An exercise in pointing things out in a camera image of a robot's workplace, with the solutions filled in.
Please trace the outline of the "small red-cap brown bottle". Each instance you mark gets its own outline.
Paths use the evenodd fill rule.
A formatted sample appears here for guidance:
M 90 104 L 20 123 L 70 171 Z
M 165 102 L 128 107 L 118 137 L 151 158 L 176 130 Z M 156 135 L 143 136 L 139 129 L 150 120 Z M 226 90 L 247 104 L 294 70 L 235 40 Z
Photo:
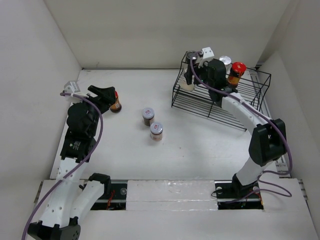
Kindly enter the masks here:
M 122 105 L 119 100 L 119 95 L 117 91 L 115 91 L 115 103 L 109 108 L 112 113 L 118 113 L 122 110 Z

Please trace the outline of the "silver-lid blue-label jar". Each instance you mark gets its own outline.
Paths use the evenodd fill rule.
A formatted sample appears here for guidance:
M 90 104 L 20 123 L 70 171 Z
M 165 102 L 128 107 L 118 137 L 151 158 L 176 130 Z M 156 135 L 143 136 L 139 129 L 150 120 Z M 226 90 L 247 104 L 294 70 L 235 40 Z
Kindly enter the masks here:
M 229 56 L 222 55 L 219 57 L 219 60 L 224 63 L 226 73 L 227 73 L 232 66 L 232 59 Z

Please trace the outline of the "red-lid brown sauce bottle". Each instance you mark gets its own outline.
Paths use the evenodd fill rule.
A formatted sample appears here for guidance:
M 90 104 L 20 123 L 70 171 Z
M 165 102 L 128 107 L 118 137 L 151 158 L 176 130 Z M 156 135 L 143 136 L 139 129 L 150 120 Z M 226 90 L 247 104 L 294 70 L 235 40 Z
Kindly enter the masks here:
M 234 62 L 230 68 L 227 82 L 233 87 L 237 87 L 243 74 L 245 73 L 247 66 L 242 62 Z

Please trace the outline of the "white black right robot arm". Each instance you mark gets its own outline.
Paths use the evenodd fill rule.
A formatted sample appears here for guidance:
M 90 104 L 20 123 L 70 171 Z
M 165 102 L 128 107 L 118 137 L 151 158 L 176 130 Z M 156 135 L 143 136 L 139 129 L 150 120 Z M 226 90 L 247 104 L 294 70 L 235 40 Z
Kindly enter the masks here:
M 249 158 L 233 175 L 231 184 L 220 193 L 226 193 L 230 203 L 238 202 L 259 192 L 254 189 L 267 166 L 285 154 L 289 154 L 286 126 L 281 119 L 271 119 L 251 106 L 237 90 L 237 84 L 228 81 L 225 64 L 213 58 L 204 63 L 197 62 L 195 53 L 186 58 L 186 83 L 203 85 L 211 100 L 221 109 L 232 114 L 249 131 L 251 140 Z

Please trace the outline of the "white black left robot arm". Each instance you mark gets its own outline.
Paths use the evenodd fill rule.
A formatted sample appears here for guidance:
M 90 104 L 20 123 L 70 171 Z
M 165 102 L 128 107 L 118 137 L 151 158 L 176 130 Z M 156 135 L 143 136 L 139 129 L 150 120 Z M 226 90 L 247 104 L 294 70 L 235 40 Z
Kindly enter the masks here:
M 111 178 L 93 173 L 79 193 L 79 182 L 103 133 L 103 113 L 116 103 L 113 86 L 89 86 L 95 96 L 66 85 L 61 96 L 72 101 L 68 108 L 65 134 L 55 184 L 40 199 L 22 233 L 22 239 L 77 240 L 81 221 L 99 198 L 111 195 Z

